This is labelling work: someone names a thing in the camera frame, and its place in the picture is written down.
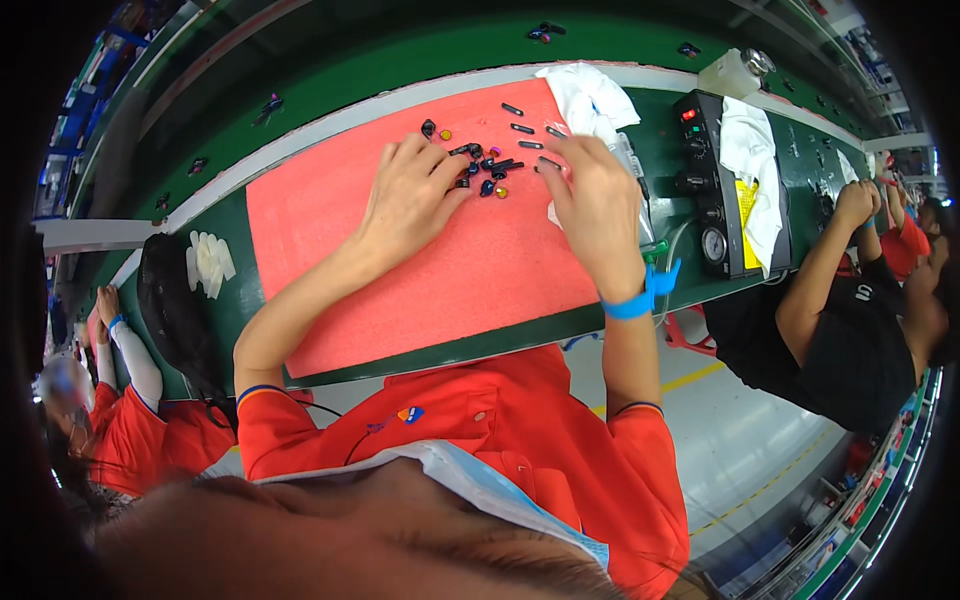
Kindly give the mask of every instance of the black control box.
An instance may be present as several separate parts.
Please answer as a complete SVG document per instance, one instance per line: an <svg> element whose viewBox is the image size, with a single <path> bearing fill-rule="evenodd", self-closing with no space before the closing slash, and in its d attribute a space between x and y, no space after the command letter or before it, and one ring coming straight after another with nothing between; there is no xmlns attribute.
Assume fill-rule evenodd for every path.
<svg viewBox="0 0 960 600"><path fill-rule="evenodd" d="M677 175L681 194L697 201L704 269L713 276L734 278L761 272L746 245L743 224L753 206L752 181L738 180L720 165L720 122L723 97L695 89L674 105L684 137L687 169ZM783 229L774 245L771 275L789 269L792 262L786 189L780 183Z"/></svg>

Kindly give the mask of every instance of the yellow floor line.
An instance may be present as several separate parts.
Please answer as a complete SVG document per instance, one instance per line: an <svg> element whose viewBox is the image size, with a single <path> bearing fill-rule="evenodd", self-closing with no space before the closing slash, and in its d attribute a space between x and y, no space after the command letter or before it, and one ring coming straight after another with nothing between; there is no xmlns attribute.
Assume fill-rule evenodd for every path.
<svg viewBox="0 0 960 600"><path fill-rule="evenodd" d="M664 383L663 385L660 386L660 392L662 394L666 394L667 392L673 392L674 390L682 388L684 385L688 383L693 383L698 379L703 379L704 377L711 374L712 372L718 372L721 369L723 369L725 366L726 365L724 365L720 361L716 361L715 363L710 363L709 365L703 367L698 371L694 371L690 374L686 374L683 377L679 377L677 379L674 379L673 381L670 381L669 383ZM603 417L605 414L607 414L606 405L594 406L590 410L593 411L593 414L596 415L597 417Z"/></svg>
<svg viewBox="0 0 960 600"><path fill-rule="evenodd" d="M700 533L705 532L707 529L709 529L709 528L712 527L713 525L716 525L717 523L719 523L719 522L722 521L723 519L727 518L728 516L732 515L733 513L737 512L737 511L739 511L739 510L742 509L743 507L745 507L745 506L747 506L748 504L750 504L755 498L757 498L758 496L760 496L762 493L766 492L772 485L774 485L775 483L777 483L777 481L778 481L783 475L785 475L788 470L792 469L792 468L795 467L801 460L803 460L803 459L806 457L806 455L810 453L810 450L812 450L813 448L815 448L815 447L817 446L817 444L819 444L819 443L823 440L823 438L827 436L827 433L833 431L833 427L835 427L835 426L836 426L836 425L831 425L830 427L828 427L822 434L820 434L820 437L817 438L817 439L813 442L813 444L810 445L809 448L807 448L806 450L804 450L803 454L801 454L800 456L797 457L797 460L795 460L794 462L792 462L792 463L790 463L789 465L787 465L787 467L786 467L784 470L782 470L780 473L778 473L776 477L774 477L774 478L771 479L769 482L767 482L767 485L763 486L762 488L760 488L759 490L757 490L756 492L754 492L754 495L750 496L749 498L747 498L747 499L744 500L743 502L740 502L739 504L737 504L736 506L734 506L734 507L731 508L730 510L726 511L724 514L720 515L719 517L715 518L713 521L707 523L706 525L704 525L704 526L701 527L700 529L696 530L695 532L693 532L692 534L690 534L690 536L691 536L691 537L694 537L694 536L696 536L697 534L700 534Z"/></svg>

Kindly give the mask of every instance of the green workbench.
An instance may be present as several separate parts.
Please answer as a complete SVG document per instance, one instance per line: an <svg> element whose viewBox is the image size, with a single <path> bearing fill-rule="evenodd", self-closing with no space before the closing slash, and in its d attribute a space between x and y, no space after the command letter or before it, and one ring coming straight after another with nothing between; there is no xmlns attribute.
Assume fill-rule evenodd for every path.
<svg viewBox="0 0 960 600"><path fill-rule="evenodd" d="M184 132L180 138L168 143L160 144L153 138L155 134L159 135L158 132L165 132L164 128L160 127L160 122L148 132L138 147L134 162L133 180L136 183L127 194L128 198L137 199L134 204L138 208L127 211L127 214L141 219L162 216L157 214L154 207L156 197L162 193L170 192L169 210L173 210L212 180L217 173L243 156L304 123L383 89L473 68L526 61L583 58L635 60L698 70L730 47L728 42L697 36L691 41L700 46L704 53L700 58L691 61L676 52L676 48L690 37L689 33L680 30L658 24L612 21L602 17L559 15L556 20L563 22L570 29L571 35L555 36L555 41L549 45L532 43L523 36L516 36L517 29L529 28L529 19L525 17L512 17L496 23L479 23L473 19L462 24L459 29L430 30L419 35L381 40L368 51L337 62L306 65L301 71L288 67L277 75L273 82L265 75L253 77L249 86L256 90L248 89L246 93L242 93L242 90L233 89L231 94L237 99L233 104L211 108L217 111L215 117L212 113L208 115L215 127L204 123L202 113L196 129L190 130L192 134ZM491 42L485 45L490 52L472 54L437 51L438 48L449 47L457 38L463 39L463 36L486 38ZM638 39L653 42L638 43ZM404 56L405 60L397 62L397 56ZM385 61L392 63L395 68L384 69ZM292 77L291 73L296 73L296 77ZM805 108L814 111L819 109L826 118L834 117L831 120L849 129L846 117L827 114L825 109L818 107L815 102L817 94L813 89L797 78L790 78L790 81L796 87L795 93L781 89L782 83L774 78L771 82L773 91ZM330 85L330 82L336 82L337 85ZM271 91L284 99L283 112L275 114L267 127L252 128L250 122L262 106L263 98L269 97ZM654 199L651 202L654 228L659 237L669 238L694 212L692 199L679 197L673 183L674 176L684 168L680 144L682 136L672 112L673 104L682 94L636 88L627 88L626 91L634 100L642 122L627 128L625 132L636 146L637 157L643 165ZM799 267L819 234L815 223L819 208L812 201L812 190L808 182L822 180L832 193L836 194L841 187L840 165L836 152L827 150L823 144L825 135L822 132L775 114L770 115L770 121L779 149L780 177L789 192L794 266ZM794 141L799 157L786 151ZM862 152L837 140L833 141L833 147L841 149L847 155L860 177L867 177L867 166ZM159 154L157 148L161 148L163 152ZM821 167L817 160L818 150L824 155L824 167ZM207 156L209 164L201 174L188 178L185 173L194 156ZM226 239L237 268L237 278L225 282L218 300L201 300L210 326L220 341L221 360L229 378L232 373L230 360L233 344L244 325L263 304L263 291L247 220L245 190L239 189L227 195L179 232L177 236L182 239L184 247L189 243L187 233L190 229L209 231L218 238ZM678 278L677 289L670 298L670 310L717 298L759 283L758 276L733 281L705 276L701 268L699 237L699 228L691 226L677 244L676 255L684 260L684 267ZM94 285L109 281L129 254L110 252L93 278ZM151 353L158 359L156 349L150 342L136 310L135 277L128 279L121 287L120 298L128 313L131 327L141 335ZM88 312L91 305L92 300L88 300L84 313ZM307 387L414 371L537 346L602 327L603 312L599 304L594 304L356 367L288 380L287 383L290 387ZM168 398L185 397L185 386L180 374L162 361L158 360L158 363L163 371L165 395ZM125 379L126 374L121 372L120 382L124 383ZM227 382L227 388L231 393L232 381Z"/></svg>

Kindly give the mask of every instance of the pressure gauge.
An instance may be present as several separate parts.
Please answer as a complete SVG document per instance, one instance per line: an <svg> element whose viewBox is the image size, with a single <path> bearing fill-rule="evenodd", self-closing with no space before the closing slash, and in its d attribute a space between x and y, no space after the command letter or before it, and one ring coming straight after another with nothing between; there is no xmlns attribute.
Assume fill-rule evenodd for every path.
<svg viewBox="0 0 960 600"><path fill-rule="evenodd" d="M700 238L700 246L710 264L719 264L727 255L727 238L718 228L706 228Z"/></svg>

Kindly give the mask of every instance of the black shirt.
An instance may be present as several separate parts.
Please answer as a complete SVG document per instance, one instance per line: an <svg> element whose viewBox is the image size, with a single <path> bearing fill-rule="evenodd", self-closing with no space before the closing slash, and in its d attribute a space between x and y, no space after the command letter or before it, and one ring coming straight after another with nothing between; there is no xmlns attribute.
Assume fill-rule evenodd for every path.
<svg viewBox="0 0 960 600"><path fill-rule="evenodd" d="M882 256L862 276L837 276L800 369L775 315L793 284L758 285L704 304L717 358L752 388L787 399L850 431L884 434L916 389L898 316L903 290Z"/></svg>

